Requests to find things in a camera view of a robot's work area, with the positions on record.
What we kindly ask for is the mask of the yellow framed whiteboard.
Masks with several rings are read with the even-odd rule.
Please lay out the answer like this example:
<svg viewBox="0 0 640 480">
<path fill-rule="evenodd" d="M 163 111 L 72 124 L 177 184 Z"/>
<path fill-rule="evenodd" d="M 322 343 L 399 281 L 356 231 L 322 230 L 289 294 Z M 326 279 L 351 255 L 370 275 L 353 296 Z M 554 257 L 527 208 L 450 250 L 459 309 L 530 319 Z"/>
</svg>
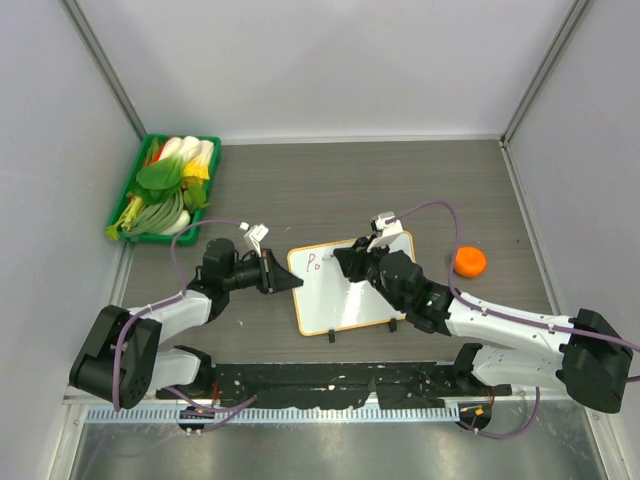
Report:
<svg viewBox="0 0 640 480">
<path fill-rule="evenodd" d="M 294 248 L 287 255 L 291 273 L 304 281 L 292 290 L 298 329 L 304 336 L 327 334 L 388 323 L 405 315 L 390 304 L 366 281 L 349 282 L 338 261 L 322 261 L 335 248 L 348 247 L 354 239 Z"/>
</svg>

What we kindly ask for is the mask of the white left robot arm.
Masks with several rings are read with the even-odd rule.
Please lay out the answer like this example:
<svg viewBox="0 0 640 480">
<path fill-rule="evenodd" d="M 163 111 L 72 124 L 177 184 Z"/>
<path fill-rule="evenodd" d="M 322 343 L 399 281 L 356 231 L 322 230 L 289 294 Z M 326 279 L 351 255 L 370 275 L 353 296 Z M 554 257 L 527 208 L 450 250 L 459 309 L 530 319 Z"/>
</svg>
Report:
<svg viewBox="0 0 640 480">
<path fill-rule="evenodd" d="M 104 307 L 71 366 L 69 383 L 115 409 L 131 409 L 161 390 L 203 398 L 215 382 L 210 355 L 187 346 L 162 352 L 160 345 L 217 319 L 233 291 L 255 288 L 268 295 L 302 284 L 270 249 L 239 255 L 232 241 L 212 240 L 185 292 L 141 308 Z"/>
</svg>

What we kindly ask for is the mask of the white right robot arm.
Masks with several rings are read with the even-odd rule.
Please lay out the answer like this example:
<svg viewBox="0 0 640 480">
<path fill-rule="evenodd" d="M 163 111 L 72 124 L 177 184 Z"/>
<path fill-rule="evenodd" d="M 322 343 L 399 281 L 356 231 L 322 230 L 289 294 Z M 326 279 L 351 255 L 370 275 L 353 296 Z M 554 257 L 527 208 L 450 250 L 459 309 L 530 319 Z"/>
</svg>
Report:
<svg viewBox="0 0 640 480">
<path fill-rule="evenodd" d="M 603 413 L 620 411 L 633 351 L 601 314 L 504 308 L 428 279 L 407 254 L 373 248 L 365 237 L 332 255 L 349 282 L 367 282 L 416 329 L 476 339 L 451 371 L 460 393 L 516 384 L 563 391 Z"/>
</svg>

